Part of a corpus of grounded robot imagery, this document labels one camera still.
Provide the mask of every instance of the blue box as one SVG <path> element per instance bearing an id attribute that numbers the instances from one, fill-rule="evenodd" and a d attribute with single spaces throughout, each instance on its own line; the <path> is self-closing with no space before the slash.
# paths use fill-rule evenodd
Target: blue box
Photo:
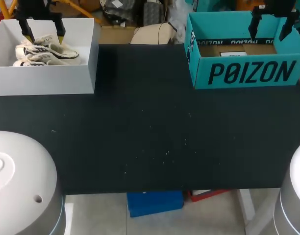
<path id="1" fill-rule="evenodd" d="M 138 217 L 181 209 L 184 205 L 184 198 L 181 191 L 129 192 L 127 203 L 130 217 Z"/>
<path id="2" fill-rule="evenodd" d="M 295 85 L 300 78 L 300 35 L 295 28 L 281 42 L 285 18 L 262 16 L 256 39 L 250 11 L 189 13 L 185 51 L 195 89 Z M 203 46 L 268 44 L 275 54 L 202 57 Z"/>

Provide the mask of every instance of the white table leg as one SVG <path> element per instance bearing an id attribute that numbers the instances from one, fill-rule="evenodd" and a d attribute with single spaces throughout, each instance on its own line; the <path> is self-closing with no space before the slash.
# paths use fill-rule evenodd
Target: white table leg
<path id="1" fill-rule="evenodd" d="M 244 215 L 246 235 L 259 235 L 267 226 L 273 218 L 278 193 L 279 188 L 269 189 L 267 198 L 255 213 L 249 189 L 239 190 L 238 197 Z"/>

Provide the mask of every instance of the shoe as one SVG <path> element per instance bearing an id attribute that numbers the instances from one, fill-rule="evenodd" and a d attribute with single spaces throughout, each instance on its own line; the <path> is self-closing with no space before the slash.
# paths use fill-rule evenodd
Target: shoe
<path id="1" fill-rule="evenodd" d="M 37 55 L 39 53 L 50 52 L 57 59 L 64 61 L 66 65 L 80 64 L 80 57 L 77 51 L 72 50 L 65 45 L 53 43 L 53 39 L 50 35 L 41 39 L 37 39 L 35 44 L 28 44 L 26 42 L 16 46 L 16 58 L 18 60 L 24 60 L 29 54 Z"/>
<path id="2" fill-rule="evenodd" d="M 37 38 L 34 43 L 31 43 L 28 39 L 22 40 L 22 43 L 19 45 L 20 46 L 28 46 L 28 45 L 38 45 L 38 46 L 46 46 L 49 45 L 49 43 L 57 43 L 58 41 L 54 40 L 53 35 L 46 35 L 41 38 Z"/>
<path id="3" fill-rule="evenodd" d="M 45 66 L 45 65 L 69 65 L 64 61 L 57 59 L 49 52 L 39 53 L 37 55 L 28 54 L 25 59 L 16 61 L 13 66 Z"/>

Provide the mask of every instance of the teal box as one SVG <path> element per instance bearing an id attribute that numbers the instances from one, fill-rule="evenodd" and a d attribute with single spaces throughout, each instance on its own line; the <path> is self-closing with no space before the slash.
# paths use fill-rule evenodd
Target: teal box
<path id="1" fill-rule="evenodd" d="M 252 41 L 250 11 L 189 13 L 184 46 L 195 89 L 295 85 L 300 78 L 300 35 L 293 28 L 281 42 L 285 21 L 263 15 Z M 201 57 L 198 47 L 238 44 L 273 44 L 276 54 Z"/>

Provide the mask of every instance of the black mat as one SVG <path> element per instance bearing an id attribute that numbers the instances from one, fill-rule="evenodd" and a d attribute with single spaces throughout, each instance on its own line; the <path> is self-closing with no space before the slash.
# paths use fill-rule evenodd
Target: black mat
<path id="1" fill-rule="evenodd" d="M 182 45 L 101 46 L 96 94 L 0 97 L 0 130 L 39 141 L 67 194 L 279 187 L 300 85 L 195 91 Z"/>

